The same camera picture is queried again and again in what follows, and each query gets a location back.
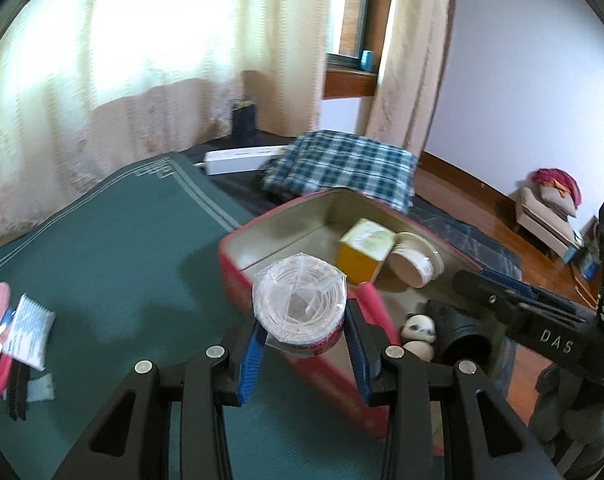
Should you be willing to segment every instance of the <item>blue gripper pad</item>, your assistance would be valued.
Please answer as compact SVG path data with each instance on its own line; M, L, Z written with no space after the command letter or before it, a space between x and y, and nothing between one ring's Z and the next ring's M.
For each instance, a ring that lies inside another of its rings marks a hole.
M493 269L482 269L479 274L480 276L493 280L494 282L498 282L499 284L514 290L524 298L529 298L530 300L534 300L536 298L536 294L533 292L533 289L528 283L519 282L518 280L510 278L506 274L502 274L501 272L497 272Z
M255 381L258 378L258 370L262 362L262 354L264 354L266 336L266 330L258 323L246 347L242 364L240 364L240 385L237 390L237 398L240 404L244 404L247 401L255 388Z
M355 377L355 383L358 386L358 392L362 396L364 402L368 404L372 397L370 370L368 369L362 341L355 327L355 323L353 322L352 313L348 308L344 311L343 330L346 338L346 346L349 349L349 357L351 357L351 367L353 368L353 375Z

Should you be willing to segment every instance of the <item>yellow box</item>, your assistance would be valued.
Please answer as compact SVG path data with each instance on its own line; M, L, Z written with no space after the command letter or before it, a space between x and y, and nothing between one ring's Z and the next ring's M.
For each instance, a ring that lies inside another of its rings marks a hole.
M393 249L396 234L371 220L360 218L340 238L335 266L354 285L373 282L386 256Z

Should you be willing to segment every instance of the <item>black cup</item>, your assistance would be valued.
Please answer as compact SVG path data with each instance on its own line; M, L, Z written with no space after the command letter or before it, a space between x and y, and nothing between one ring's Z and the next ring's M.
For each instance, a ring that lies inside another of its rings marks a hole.
M469 359L485 368L491 356L492 343L482 322L453 305L430 300L424 313L435 322L434 362L453 366Z

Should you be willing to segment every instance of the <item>beige curtain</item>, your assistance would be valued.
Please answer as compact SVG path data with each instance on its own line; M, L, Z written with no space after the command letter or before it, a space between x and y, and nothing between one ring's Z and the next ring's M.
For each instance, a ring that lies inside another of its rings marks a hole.
M230 130L314 129L329 0L31 0L0 42L0 238L118 168Z
M392 0L366 136L419 155L435 106L448 0Z

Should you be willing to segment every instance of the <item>wooden window sill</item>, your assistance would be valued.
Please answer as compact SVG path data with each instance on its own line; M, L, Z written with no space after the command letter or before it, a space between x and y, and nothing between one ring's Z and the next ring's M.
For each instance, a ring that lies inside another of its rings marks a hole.
M372 96L375 95L377 85L377 74L328 66L324 80L324 98Z

